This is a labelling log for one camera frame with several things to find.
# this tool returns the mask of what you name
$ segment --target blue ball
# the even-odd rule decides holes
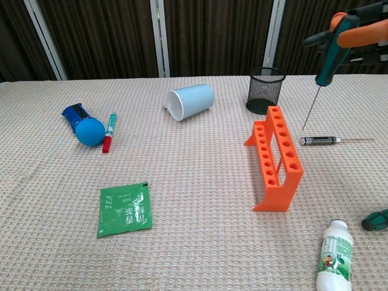
[[[87,146],[98,146],[104,140],[105,127],[95,118],[86,118],[77,124],[75,135],[81,143]]]

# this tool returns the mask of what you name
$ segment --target orange test tube rack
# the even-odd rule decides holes
[[[280,152],[276,168],[270,146],[273,135]],[[303,168],[279,106],[268,106],[266,120],[254,122],[252,136],[244,145],[257,149],[265,190],[263,201],[252,210],[286,212],[302,178]],[[278,178],[281,164],[286,173],[283,185]]]

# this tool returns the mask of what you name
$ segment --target table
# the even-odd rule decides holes
[[[170,89],[209,84],[210,110],[183,122]],[[387,75],[338,75],[303,136],[375,138],[301,147],[317,85],[288,76],[279,105],[304,167],[286,213],[252,212],[264,188],[245,108],[247,76],[44,81],[0,89],[0,286],[44,290],[314,290],[333,218],[355,240],[353,289],[386,290],[388,233],[361,220],[388,208]],[[109,154],[61,116],[82,102],[118,122]],[[149,182],[153,228],[97,239],[99,189]]]

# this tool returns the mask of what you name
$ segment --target green tea packet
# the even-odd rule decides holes
[[[151,227],[148,182],[100,190],[98,238]]]

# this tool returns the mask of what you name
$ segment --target white plastic bottle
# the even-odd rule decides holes
[[[353,238],[347,223],[340,219],[332,220],[323,239],[317,291],[351,291]]]

